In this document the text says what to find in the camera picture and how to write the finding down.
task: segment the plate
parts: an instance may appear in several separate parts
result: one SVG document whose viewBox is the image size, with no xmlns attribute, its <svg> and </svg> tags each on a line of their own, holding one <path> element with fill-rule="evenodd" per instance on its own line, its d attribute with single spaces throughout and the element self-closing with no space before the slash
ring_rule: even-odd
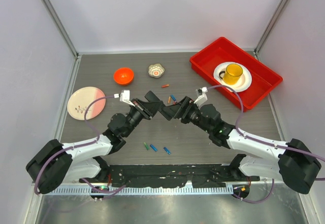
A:
<svg viewBox="0 0 325 224">
<path fill-rule="evenodd" d="M 225 71 L 227 66 L 230 65 L 230 64 L 238 64 L 243 69 L 243 74 L 240 76 L 237 83 L 235 83 L 233 85 L 226 84 L 222 79 L 219 78 L 219 73 L 222 72 L 222 71 Z M 241 65 L 239 63 L 236 63 L 236 62 L 224 62 L 224 63 L 221 63 L 220 65 L 218 65 L 215 68 L 215 70 L 213 72 L 213 77 L 214 77 L 215 80 L 217 80 L 222 85 L 229 86 L 230 88 L 232 88 L 236 92 L 245 91 L 252 84 L 252 75 L 249 72 L 249 70 L 246 67 L 244 67 L 243 65 Z"/>
<path fill-rule="evenodd" d="M 68 113 L 74 119 L 84 120 L 85 111 L 90 103 L 104 96 L 105 94 L 99 88 L 84 87 L 78 89 L 71 95 L 68 101 Z M 106 99 L 102 99 L 93 104 L 87 112 L 87 120 L 98 116 L 102 112 L 105 102 Z"/>
</svg>

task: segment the mug handle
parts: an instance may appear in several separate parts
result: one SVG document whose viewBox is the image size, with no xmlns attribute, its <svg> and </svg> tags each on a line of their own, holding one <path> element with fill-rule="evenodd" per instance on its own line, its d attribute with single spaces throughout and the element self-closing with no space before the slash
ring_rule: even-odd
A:
<svg viewBox="0 0 325 224">
<path fill-rule="evenodd" d="M 222 74 L 225 74 L 225 71 L 221 71 L 221 72 L 219 73 L 219 78 L 221 78 L 221 79 L 223 79 L 223 77 L 224 77 L 224 75 L 221 76 Z"/>
</svg>

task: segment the red plastic container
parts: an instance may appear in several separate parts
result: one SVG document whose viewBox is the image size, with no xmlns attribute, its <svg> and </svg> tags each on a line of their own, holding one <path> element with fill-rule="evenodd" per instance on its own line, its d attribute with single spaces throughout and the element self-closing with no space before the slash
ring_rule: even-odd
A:
<svg viewBox="0 0 325 224">
<path fill-rule="evenodd" d="M 250 87 L 238 93 L 243 101 L 244 111 L 253 109 L 283 80 L 280 75 L 224 37 L 217 39 L 190 58 L 192 69 L 211 85 L 220 84 L 213 78 L 213 72 L 219 64 L 227 61 L 242 64 L 252 75 Z M 235 94 L 223 87 L 217 88 L 217 90 L 240 108 L 239 100 Z"/>
</svg>

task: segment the yellow mug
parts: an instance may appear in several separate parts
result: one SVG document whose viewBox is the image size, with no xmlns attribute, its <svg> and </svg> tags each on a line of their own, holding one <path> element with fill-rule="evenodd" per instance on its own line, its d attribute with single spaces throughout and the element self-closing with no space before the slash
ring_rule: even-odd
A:
<svg viewBox="0 0 325 224">
<path fill-rule="evenodd" d="M 243 74 L 243 68 L 235 63 L 229 64 L 225 71 L 219 73 L 219 78 L 222 79 L 226 84 L 234 85 L 238 82 L 240 76 Z"/>
</svg>

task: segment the wooden table surface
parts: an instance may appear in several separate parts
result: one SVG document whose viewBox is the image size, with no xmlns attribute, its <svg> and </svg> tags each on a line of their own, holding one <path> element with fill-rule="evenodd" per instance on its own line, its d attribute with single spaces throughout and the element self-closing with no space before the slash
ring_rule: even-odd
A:
<svg viewBox="0 0 325 224">
<path fill-rule="evenodd" d="M 131 99 L 144 100 L 147 91 L 152 90 L 167 104 L 168 96 L 173 94 L 177 100 L 184 96 L 196 99 L 197 88 L 209 86 L 194 70 L 189 58 L 191 52 L 184 53 L 137 53 L 83 55 L 74 86 L 74 91 L 94 86 L 105 95 L 120 93 L 123 89 L 131 91 Z M 165 73 L 158 79 L 149 77 L 148 66 L 161 63 Z M 113 80 L 114 72 L 121 67 L 129 67 L 135 72 L 134 81 L 128 86 L 120 86 Z M 208 103 L 213 103 L 221 113 L 221 118 L 234 124 L 240 110 L 216 90 L 208 92 Z M 126 113 L 129 106 L 118 99 L 106 100 L 104 110 L 90 120 L 97 129 L 104 132 L 114 113 Z M 240 128 L 263 137 L 279 140 L 279 134 L 267 99 L 253 110 L 244 114 Z M 95 133 L 85 125 L 67 115 L 61 142 L 77 142 L 95 137 Z M 179 120 L 167 121 L 159 113 L 151 120 L 142 120 L 117 153 L 104 156 L 109 164 L 210 164 L 230 163 L 239 151 L 214 145 L 208 135 L 193 124 L 182 124 Z M 143 142 L 153 144 L 158 152 L 146 150 Z M 171 155 L 163 150 L 167 147 Z"/>
</svg>

